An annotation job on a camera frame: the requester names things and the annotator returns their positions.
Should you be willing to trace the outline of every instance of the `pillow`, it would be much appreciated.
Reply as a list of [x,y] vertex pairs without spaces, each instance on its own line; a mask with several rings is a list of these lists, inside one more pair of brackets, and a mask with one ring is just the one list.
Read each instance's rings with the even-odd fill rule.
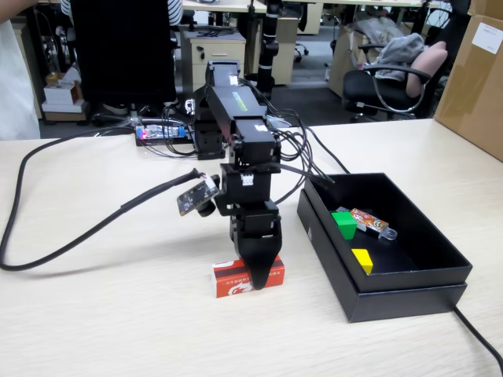
[[[442,67],[443,62],[447,59],[447,51],[442,48],[442,46],[445,45],[445,42],[434,44],[416,58],[416,60],[412,63],[411,68],[422,71],[433,77],[440,67]],[[409,74],[406,92],[407,96],[410,98],[416,98],[421,94],[421,82],[419,77]]]

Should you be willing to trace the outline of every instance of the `colored block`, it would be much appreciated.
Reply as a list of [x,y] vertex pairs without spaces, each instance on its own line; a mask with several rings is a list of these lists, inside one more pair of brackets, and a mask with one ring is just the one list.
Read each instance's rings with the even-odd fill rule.
[[366,249],[352,249],[352,250],[354,256],[360,262],[365,272],[371,273],[374,264],[372,263],[372,259],[370,259],[369,252]]
[[336,221],[340,232],[343,234],[345,240],[352,240],[356,232],[356,221],[353,215],[349,212],[334,212],[332,213],[333,219]]

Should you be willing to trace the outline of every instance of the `green label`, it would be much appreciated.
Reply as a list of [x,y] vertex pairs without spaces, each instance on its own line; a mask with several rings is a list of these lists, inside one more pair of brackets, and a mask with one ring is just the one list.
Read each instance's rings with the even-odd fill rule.
[[237,105],[241,109],[242,112],[247,112],[248,109],[246,108],[246,105],[244,104],[243,100],[241,100],[241,97],[239,97],[239,94],[237,92],[233,92],[233,96],[236,99]]

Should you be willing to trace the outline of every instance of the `small circuit board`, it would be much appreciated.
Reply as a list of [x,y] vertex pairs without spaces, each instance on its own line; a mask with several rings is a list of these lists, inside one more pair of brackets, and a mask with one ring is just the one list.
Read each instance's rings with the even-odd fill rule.
[[202,204],[215,198],[219,193],[218,187],[211,177],[204,177],[204,181],[184,192],[177,198],[178,210],[181,216],[197,209]]

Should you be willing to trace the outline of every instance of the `white paper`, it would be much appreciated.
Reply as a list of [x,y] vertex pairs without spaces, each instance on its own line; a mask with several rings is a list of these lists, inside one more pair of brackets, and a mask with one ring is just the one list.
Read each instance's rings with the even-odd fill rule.
[[503,41],[503,31],[487,24],[480,23],[472,43],[496,55],[500,48],[501,41]]

